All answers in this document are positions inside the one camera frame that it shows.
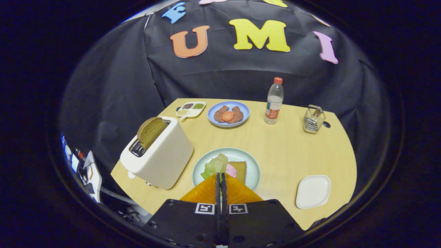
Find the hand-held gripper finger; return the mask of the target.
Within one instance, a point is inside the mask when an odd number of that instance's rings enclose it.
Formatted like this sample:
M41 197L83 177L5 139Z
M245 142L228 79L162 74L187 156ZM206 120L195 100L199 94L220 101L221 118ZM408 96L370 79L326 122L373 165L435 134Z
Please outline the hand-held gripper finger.
M220 243L229 248L297 246L305 233L277 199L244 204L227 202L227 179L220 184Z
M167 199L142 227L165 248L216 247L221 217L221 184L217 173L207 180L213 185L214 204Z

